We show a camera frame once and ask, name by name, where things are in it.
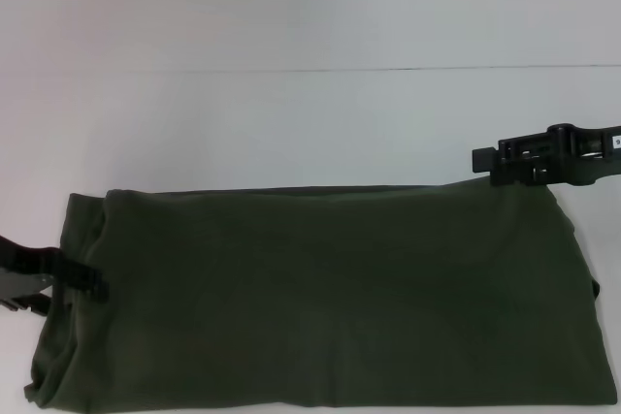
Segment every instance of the white background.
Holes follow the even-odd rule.
[[[441,184],[473,177],[471,150],[501,138],[621,125],[620,5],[0,0],[0,235],[57,244],[71,192]],[[621,177],[554,191],[619,370]],[[37,412],[22,387],[42,323],[0,312],[0,412]],[[453,412],[343,410],[431,411]]]

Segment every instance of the white surface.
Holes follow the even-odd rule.
[[[56,244],[74,191],[446,183],[472,177],[470,151],[500,138],[621,124],[618,5],[0,0],[0,234]],[[441,70],[386,70],[430,67]],[[618,370],[621,177],[555,192],[603,285]],[[38,412],[21,389],[42,321],[0,323],[0,412]],[[343,410],[432,411],[621,409]]]

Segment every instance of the green fabric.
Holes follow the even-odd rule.
[[[73,195],[27,397],[97,413],[610,404],[592,279],[544,187]]]

